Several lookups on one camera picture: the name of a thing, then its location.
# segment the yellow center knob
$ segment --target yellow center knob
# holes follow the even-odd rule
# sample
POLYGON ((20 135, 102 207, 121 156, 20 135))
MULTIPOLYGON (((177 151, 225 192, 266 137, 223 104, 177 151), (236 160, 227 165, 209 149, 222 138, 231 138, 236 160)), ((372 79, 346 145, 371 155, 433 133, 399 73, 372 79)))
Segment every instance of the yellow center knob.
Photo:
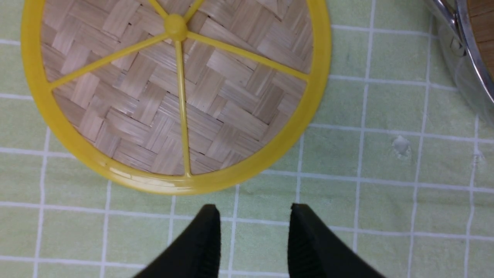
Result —
POLYGON ((187 38, 187 23, 182 16, 171 14, 165 19, 165 31, 170 39, 181 42, 187 38))

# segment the woven bamboo mat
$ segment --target woven bamboo mat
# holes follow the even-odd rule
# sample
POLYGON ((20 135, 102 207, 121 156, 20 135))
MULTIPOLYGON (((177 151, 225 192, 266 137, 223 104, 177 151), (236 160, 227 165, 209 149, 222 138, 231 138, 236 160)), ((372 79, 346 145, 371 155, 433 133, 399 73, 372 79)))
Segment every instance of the woven bamboo mat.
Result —
MULTIPOLYGON (((160 0, 185 14, 191 0, 160 0)), ((308 73, 312 25, 305 0, 206 0, 188 23, 199 33, 308 73)), ((42 54, 53 82, 163 33, 147 0, 47 0, 42 54)), ((305 81, 187 39, 183 42, 193 174, 239 163, 286 124, 305 81)), ((72 125, 104 154, 133 168, 184 173, 175 49, 163 41, 54 91, 72 125)))

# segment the white grid line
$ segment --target white grid line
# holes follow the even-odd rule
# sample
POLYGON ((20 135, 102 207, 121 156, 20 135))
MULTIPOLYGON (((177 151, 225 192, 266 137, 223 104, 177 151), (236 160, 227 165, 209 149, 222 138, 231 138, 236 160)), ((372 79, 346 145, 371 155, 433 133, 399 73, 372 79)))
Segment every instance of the white grid line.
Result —
POLYGON ((103 248, 101 250, 101 269, 99 272, 99 277, 105 277, 105 263, 106 263, 106 250, 108 246, 108 221, 110 218, 110 202, 111 202, 111 194, 112 194, 112 182, 108 180, 106 185, 106 203, 105 203, 105 221, 103 223, 103 248))
POLYGON ((458 88, 456 87, 444 86, 437 83, 428 84, 427 82, 423 82, 423 81, 364 78, 364 77, 345 76, 345 75, 336 75, 336 74, 330 74, 329 79, 358 81, 358 82, 376 83, 376 84, 409 85, 409 86, 422 86, 422 87, 430 86, 432 88, 441 89, 445 91, 451 91, 451 92, 458 91, 458 88))
POLYGON ((167 245, 170 246, 173 241, 173 216, 175 215, 175 204, 177 203, 177 196, 171 197, 171 206, 170 206, 170 222, 168 224, 168 241, 167 245))
MULTIPOLYGON (((479 136, 479 115, 475 117, 475 138, 479 136)), ((479 144, 474 143, 473 148, 473 161, 472 161, 472 175, 470 177, 470 216, 466 224, 466 244, 465 244, 465 259, 463 263, 464 277, 468 278, 468 259, 470 254, 470 228, 472 227, 473 215, 475 213, 475 203, 473 201, 473 187, 475 186, 475 172, 477 170, 477 162, 479 159, 479 144)))
POLYGON ((46 176, 46 165, 48 162, 48 158, 46 154, 48 153, 48 146, 50 145, 50 134, 51 134, 50 129, 46 128, 46 134, 44 137, 44 147, 43 147, 43 162, 41 165, 41 176, 40 176, 40 216, 38 219, 38 232, 36 236, 33 278, 38 278, 38 264, 39 264, 40 251, 41 251, 41 237, 43 234, 43 219, 44 219, 44 208, 43 208, 45 201, 44 178, 46 176))
POLYGON ((30 95, 18 95, 18 94, 9 94, 9 93, 0 93, 0 98, 33 100, 33 97, 30 95))
POLYGON ((0 45, 11 45, 11 46, 20 46, 20 41, 11 41, 11 40, 2 40, 0 39, 0 45))
MULTIPOLYGON (((296 172, 287 172, 287 171, 276 171, 276 170, 265 170, 262 172, 267 175, 277 175, 277 176, 290 176, 296 177, 296 172)), ((313 179, 321 179, 321 180, 330 180, 330 181, 342 181, 342 182, 361 182, 367 184, 381 184, 381 185, 394 185, 394 186, 415 186, 415 182, 400 182, 400 181, 391 181, 391 180, 381 180, 381 179, 369 179, 369 178, 357 178, 357 177, 346 177, 346 176, 332 176, 325 174, 313 174, 313 173, 300 173, 300 176, 303 178, 313 178, 313 179)), ((465 185, 442 185, 442 184, 428 184, 428 183, 417 183, 418 187, 423 188, 434 188, 434 189, 442 189, 442 190, 457 190, 457 191, 469 191, 468 186, 465 185)), ((483 192, 494 194, 494 188, 484 188, 484 187, 475 187, 472 189, 474 192, 483 192)))
POLYGON ((233 205, 233 216, 232 216, 232 235, 230 239, 230 258, 228 259, 228 278, 232 277, 233 271, 233 253, 235 251, 235 231, 237 229, 237 212, 239 209, 239 196, 240 196, 240 185, 235 186, 235 202, 233 205))
MULTIPOLYGON (((433 27, 433 17, 430 15, 429 17, 429 34, 432 35, 432 27, 433 27)), ((429 93, 430 93, 430 73, 431 73, 431 49, 432 49, 432 37, 429 37, 428 45, 427 45, 427 68, 426 68, 426 87, 425 87, 425 100, 424 100, 424 112, 422 115, 422 127, 420 129, 420 139, 418 143, 418 152, 417 152, 417 168, 415 170, 415 179, 413 186, 413 208, 412 208, 412 217, 410 223, 410 246, 409 246, 409 254, 408 254, 408 266, 407 266, 407 278, 410 278, 411 269, 412 269, 412 258, 413 258, 413 232, 415 229, 415 217, 417 214, 417 194, 418 194, 418 177, 420 175, 420 164, 422 162, 422 149, 424 143, 424 134, 425 127, 427 125, 427 110, 429 108, 429 93)))
POLYGON ((365 27, 355 27, 355 26, 347 26, 347 25, 331 25, 332 29, 336 30, 348 30, 348 31, 358 31, 358 32, 374 32, 380 34, 396 34, 396 35, 415 35, 415 36, 424 36, 430 37, 432 39, 438 39, 438 36, 432 35, 432 33, 420 32, 420 31, 407 31, 407 30, 391 30, 391 29, 379 29, 379 28, 365 28, 365 27))
MULTIPOLYGON (((370 23, 369 23, 369 44, 367 47, 367 63, 366 63, 366 77, 365 81, 369 80, 371 76, 371 61, 372 61, 372 46, 374 44, 374 18, 375 18, 375 5, 376 0, 372 0, 371 10, 370 10, 370 23)), ((362 157, 364 155, 364 136, 366 127, 366 115, 367 115, 367 96, 369 94, 369 84, 366 83, 364 88, 364 101, 362 104, 362 120, 361 120, 361 128, 360 131, 360 142, 359 142, 359 161, 357 165, 357 178, 360 179, 362 173, 362 157)), ((353 225, 355 230, 359 227, 359 209, 360 209, 360 181, 357 182, 357 188, 355 190, 355 214, 353 219, 353 225)), ((353 252, 357 253, 357 243, 358 243, 358 234, 355 232, 353 234, 353 252)))
POLYGON ((298 149, 298 164, 297 164, 297 188, 295 189, 295 203, 300 202, 300 185, 302 183, 300 173, 302 173, 302 157, 304 155, 304 139, 305 133, 300 137, 298 149))

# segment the water droplet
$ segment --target water droplet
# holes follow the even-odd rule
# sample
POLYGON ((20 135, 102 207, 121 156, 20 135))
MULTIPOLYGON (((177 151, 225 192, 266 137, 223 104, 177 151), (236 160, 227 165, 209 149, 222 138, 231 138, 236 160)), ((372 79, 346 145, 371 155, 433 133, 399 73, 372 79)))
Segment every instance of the water droplet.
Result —
POLYGON ((398 158, 410 157, 412 150, 410 148, 410 141, 401 135, 398 135, 393 141, 393 149, 398 158))

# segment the pot rim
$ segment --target pot rim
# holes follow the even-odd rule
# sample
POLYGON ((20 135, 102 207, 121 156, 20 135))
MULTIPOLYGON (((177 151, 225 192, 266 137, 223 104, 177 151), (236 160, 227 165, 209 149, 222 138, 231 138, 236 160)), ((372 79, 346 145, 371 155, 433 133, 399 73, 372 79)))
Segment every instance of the pot rim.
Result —
POLYGON ((473 64, 477 77, 486 90, 489 98, 494 102, 494 80, 480 54, 477 41, 473 33, 470 15, 468 14, 467 0, 456 0, 457 23, 461 40, 473 64))

